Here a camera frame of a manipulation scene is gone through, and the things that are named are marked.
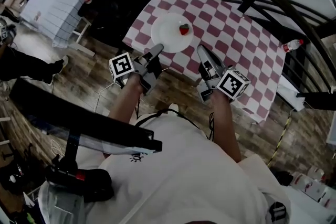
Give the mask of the plain white table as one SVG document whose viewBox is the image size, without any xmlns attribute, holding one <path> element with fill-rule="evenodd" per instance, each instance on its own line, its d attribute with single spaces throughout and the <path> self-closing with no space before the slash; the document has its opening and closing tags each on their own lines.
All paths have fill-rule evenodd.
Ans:
<svg viewBox="0 0 336 224">
<path fill-rule="evenodd" d="M 336 224 L 336 211 L 324 208 L 291 186 L 282 186 L 282 189 L 291 202 L 289 224 Z"/>
</svg>

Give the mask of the black equipment bag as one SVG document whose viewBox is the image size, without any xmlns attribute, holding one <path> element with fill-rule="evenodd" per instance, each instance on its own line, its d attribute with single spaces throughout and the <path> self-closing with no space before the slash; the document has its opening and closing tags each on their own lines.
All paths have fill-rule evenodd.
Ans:
<svg viewBox="0 0 336 224">
<path fill-rule="evenodd" d="M 44 173 L 36 168 L 20 166 L 15 162 L 0 168 L 1 186 L 14 195 L 30 193 L 44 181 Z"/>
</svg>

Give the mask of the white board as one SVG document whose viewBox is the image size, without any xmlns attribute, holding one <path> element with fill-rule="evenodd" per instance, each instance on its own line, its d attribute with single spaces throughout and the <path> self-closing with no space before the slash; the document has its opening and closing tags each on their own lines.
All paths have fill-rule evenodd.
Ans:
<svg viewBox="0 0 336 224">
<path fill-rule="evenodd" d="M 305 108 L 305 98 L 297 97 L 299 91 L 284 76 L 279 79 L 277 93 L 296 111 Z"/>
</svg>

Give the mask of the person's white shirt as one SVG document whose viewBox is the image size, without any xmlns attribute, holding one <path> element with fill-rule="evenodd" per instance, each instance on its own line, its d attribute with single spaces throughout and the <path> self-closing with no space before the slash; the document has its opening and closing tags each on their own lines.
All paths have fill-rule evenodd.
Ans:
<svg viewBox="0 0 336 224">
<path fill-rule="evenodd" d="M 80 168 L 100 168 L 115 195 L 103 202 L 43 183 L 46 224 L 289 224 L 290 200 L 256 154 L 236 162 L 190 122 L 164 114 L 145 122 L 162 143 L 154 154 L 111 155 L 81 147 Z"/>
</svg>

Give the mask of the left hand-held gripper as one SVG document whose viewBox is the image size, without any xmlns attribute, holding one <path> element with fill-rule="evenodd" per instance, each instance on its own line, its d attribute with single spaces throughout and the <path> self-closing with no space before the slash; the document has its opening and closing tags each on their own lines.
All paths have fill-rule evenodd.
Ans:
<svg viewBox="0 0 336 224">
<path fill-rule="evenodd" d="M 149 94 L 156 85 L 156 81 L 162 72 L 158 55 L 164 46 L 157 44 L 149 49 L 143 56 L 131 59 L 128 52 L 109 60 L 109 69 L 113 82 L 123 88 L 132 73 L 140 76 L 140 85 L 143 94 Z"/>
</svg>

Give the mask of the person's left forearm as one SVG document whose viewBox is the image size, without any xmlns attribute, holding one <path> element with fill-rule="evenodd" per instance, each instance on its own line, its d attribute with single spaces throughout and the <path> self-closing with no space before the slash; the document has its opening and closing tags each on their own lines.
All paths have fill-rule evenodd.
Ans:
<svg viewBox="0 0 336 224">
<path fill-rule="evenodd" d="M 143 87 L 140 84 L 140 76 L 131 73 L 126 85 L 121 89 L 114 101 L 108 117 L 120 122 L 129 123 L 142 93 Z"/>
</svg>

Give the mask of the red white checkered table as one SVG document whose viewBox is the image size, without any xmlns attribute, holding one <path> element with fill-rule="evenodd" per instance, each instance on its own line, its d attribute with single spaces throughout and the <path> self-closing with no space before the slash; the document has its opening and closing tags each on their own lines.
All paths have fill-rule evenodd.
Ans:
<svg viewBox="0 0 336 224">
<path fill-rule="evenodd" d="M 123 42 L 146 52 L 154 46 L 153 23 L 175 13 L 193 27 L 191 43 L 177 53 L 162 53 L 160 61 L 172 70 L 198 80 L 200 59 L 196 48 L 204 45 L 225 65 L 232 65 L 250 80 L 234 106 L 255 122 L 266 120 L 275 99 L 285 61 L 281 43 L 248 16 L 221 0 L 151 0 L 129 28 Z"/>
</svg>

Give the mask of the person's right forearm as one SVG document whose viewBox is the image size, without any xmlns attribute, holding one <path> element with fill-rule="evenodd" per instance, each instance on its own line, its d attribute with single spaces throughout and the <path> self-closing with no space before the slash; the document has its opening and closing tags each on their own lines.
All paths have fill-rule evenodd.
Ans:
<svg viewBox="0 0 336 224">
<path fill-rule="evenodd" d="M 232 110 L 228 97 L 219 90 L 211 94 L 214 112 L 214 143 L 239 163 L 242 159 L 234 130 Z"/>
</svg>

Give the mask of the white carton red print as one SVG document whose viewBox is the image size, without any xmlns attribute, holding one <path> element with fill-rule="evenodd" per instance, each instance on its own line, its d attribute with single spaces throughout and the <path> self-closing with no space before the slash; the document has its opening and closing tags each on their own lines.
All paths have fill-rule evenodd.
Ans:
<svg viewBox="0 0 336 224">
<path fill-rule="evenodd" d="M 327 186 L 318 203 L 329 210 L 336 210 L 336 190 Z"/>
<path fill-rule="evenodd" d="M 324 181 L 325 178 L 325 172 L 323 169 L 311 166 L 311 168 L 307 172 L 307 176 L 310 177 L 313 180 L 316 180 L 318 182 Z"/>
<path fill-rule="evenodd" d="M 296 190 L 299 190 L 315 200 L 316 202 L 319 202 L 321 198 L 323 197 L 323 193 L 325 190 L 325 185 L 310 178 L 309 176 L 294 172 L 292 173 L 293 180 L 290 183 L 290 185 L 295 188 Z"/>
</svg>

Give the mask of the black mount base red button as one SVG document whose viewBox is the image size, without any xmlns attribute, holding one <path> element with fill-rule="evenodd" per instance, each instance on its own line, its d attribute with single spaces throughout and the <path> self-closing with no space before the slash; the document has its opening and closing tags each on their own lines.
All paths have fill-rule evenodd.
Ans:
<svg viewBox="0 0 336 224">
<path fill-rule="evenodd" d="M 80 169 L 76 162 L 79 135 L 70 134 L 63 158 L 56 156 L 45 171 L 52 186 L 84 198 L 84 202 L 106 201 L 113 197 L 112 180 L 103 169 Z"/>
</svg>

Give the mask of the black monitor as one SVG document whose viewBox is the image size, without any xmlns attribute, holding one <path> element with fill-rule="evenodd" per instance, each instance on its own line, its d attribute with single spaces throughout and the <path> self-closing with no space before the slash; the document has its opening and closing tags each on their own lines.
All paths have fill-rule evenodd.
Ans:
<svg viewBox="0 0 336 224">
<path fill-rule="evenodd" d="M 153 131 L 86 110 L 24 79 L 16 80 L 9 98 L 31 125 L 65 141 L 78 135 L 80 146 L 113 155 L 162 151 Z"/>
</svg>

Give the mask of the white round plate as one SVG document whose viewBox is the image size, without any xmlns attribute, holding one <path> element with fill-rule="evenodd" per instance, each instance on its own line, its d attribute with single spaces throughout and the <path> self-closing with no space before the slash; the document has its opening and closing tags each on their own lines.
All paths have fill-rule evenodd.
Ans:
<svg viewBox="0 0 336 224">
<path fill-rule="evenodd" d="M 187 35 L 182 36 L 179 26 L 189 24 L 190 30 Z M 183 15 L 177 13 L 166 13 L 158 17 L 151 27 L 151 39 L 155 45 L 162 44 L 163 51 L 177 53 L 186 49 L 193 40 L 194 29 L 192 23 Z"/>
</svg>

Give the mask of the white grid-pattern table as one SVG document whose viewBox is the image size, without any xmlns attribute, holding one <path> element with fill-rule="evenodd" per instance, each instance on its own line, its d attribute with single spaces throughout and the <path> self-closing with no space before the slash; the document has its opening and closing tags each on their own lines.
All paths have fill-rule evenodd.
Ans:
<svg viewBox="0 0 336 224">
<path fill-rule="evenodd" d="M 28 27 L 50 38 L 54 47 L 71 47 L 93 57 L 93 51 L 70 40 L 83 19 L 78 11 L 84 3 L 84 0 L 29 0 L 20 16 Z"/>
</svg>

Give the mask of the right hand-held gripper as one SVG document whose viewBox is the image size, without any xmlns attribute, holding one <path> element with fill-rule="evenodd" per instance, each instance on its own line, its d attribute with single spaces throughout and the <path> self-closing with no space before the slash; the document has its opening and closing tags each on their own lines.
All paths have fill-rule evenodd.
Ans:
<svg viewBox="0 0 336 224">
<path fill-rule="evenodd" d="M 201 81 L 196 87 L 202 102 L 206 102 L 214 90 L 224 93 L 232 102 L 242 95 L 250 80 L 233 66 L 225 66 L 221 59 L 204 45 L 197 47 L 201 60 L 199 72 Z"/>
</svg>

